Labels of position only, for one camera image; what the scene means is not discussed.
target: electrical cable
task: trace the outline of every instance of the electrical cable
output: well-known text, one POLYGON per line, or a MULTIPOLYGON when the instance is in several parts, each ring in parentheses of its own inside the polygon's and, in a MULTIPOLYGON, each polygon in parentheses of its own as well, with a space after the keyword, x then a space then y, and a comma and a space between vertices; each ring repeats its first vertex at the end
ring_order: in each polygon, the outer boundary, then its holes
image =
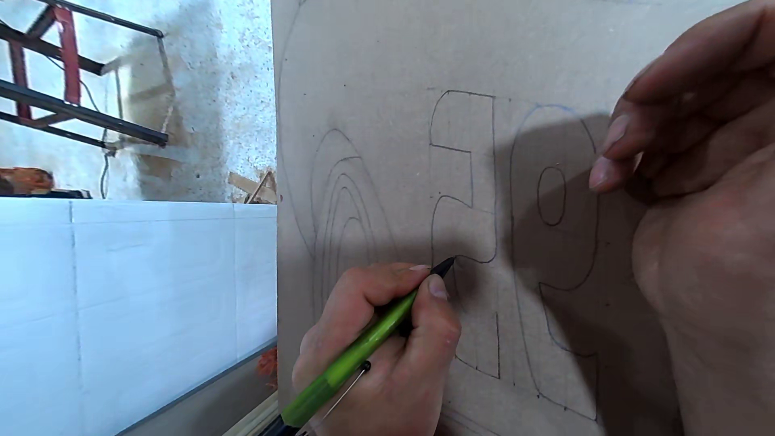
MULTIPOLYGON (((46 59, 49 60, 49 62, 51 62, 52 64, 54 64, 57 67, 59 67, 59 69, 64 71, 64 67, 59 65, 54 59, 52 59, 49 56, 46 56, 45 54, 44 54, 44 56, 46 57, 46 59)), ((91 101, 91 105, 94 106, 95 111, 97 111, 99 113, 102 113, 102 111, 99 110, 99 108, 97 107, 97 103, 95 102, 94 96, 91 94, 91 89, 89 89, 89 87, 84 83, 83 80, 81 80, 81 79, 79 79, 79 80, 81 82, 81 85, 84 86, 84 89, 86 90, 86 94, 89 96, 89 100, 91 101)), ((105 138, 107 136, 108 136, 108 129, 104 129, 102 131, 102 142, 105 142, 105 138)), ((100 175, 100 178, 99 178, 99 193, 100 193, 100 196, 102 197, 103 200, 108 197, 108 190, 105 187, 105 177, 108 175, 108 169, 110 167, 110 161, 108 160, 108 157, 111 157, 111 156, 115 156, 115 151, 114 150, 105 151, 105 153, 103 154, 103 157, 105 158, 105 166, 102 167, 102 175, 100 175)))

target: knuckle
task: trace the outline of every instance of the knuckle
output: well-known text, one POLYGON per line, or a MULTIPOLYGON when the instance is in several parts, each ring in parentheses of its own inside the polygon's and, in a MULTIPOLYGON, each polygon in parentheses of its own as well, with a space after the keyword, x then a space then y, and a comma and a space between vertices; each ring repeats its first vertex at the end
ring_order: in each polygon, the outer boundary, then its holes
POLYGON ((350 268, 342 273, 342 277, 339 278, 341 282, 360 282, 363 281, 369 275, 368 270, 361 267, 350 268))
POLYGON ((444 345, 455 346, 463 333, 463 328, 457 319, 444 320, 437 324, 436 333, 444 345))

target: orange object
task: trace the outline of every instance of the orange object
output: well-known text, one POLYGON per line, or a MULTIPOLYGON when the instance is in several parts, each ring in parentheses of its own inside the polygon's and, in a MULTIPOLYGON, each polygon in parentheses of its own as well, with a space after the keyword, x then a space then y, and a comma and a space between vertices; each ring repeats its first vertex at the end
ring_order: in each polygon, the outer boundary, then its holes
POLYGON ((53 175, 40 168, 0 168, 0 178, 13 186, 14 194, 47 194, 53 189, 53 175))
POLYGON ((272 380, 267 383, 267 386, 277 389, 277 347, 272 347, 261 355, 256 371, 261 375, 271 375, 272 380))

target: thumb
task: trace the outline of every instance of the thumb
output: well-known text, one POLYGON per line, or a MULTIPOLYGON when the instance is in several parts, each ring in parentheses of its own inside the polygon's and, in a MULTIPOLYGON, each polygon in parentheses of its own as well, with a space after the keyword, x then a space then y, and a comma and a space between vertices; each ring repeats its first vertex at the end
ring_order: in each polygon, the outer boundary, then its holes
POLYGON ((417 291, 412 305, 414 330, 397 364, 397 369, 410 378, 427 379, 433 373, 446 377, 460 339, 460 320, 448 298, 444 281, 435 274, 426 278, 417 291))

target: cardboard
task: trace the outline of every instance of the cardboard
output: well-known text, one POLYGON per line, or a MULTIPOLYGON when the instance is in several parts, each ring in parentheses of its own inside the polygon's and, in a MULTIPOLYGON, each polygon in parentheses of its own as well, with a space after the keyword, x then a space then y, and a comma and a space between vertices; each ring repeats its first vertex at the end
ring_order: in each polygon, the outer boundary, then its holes
POLYGON ((441 427, 677 434, 644 209, 587 177, 630 79, 722 3, 273 2, 281 403, 344 270, 459 254, 441 427))

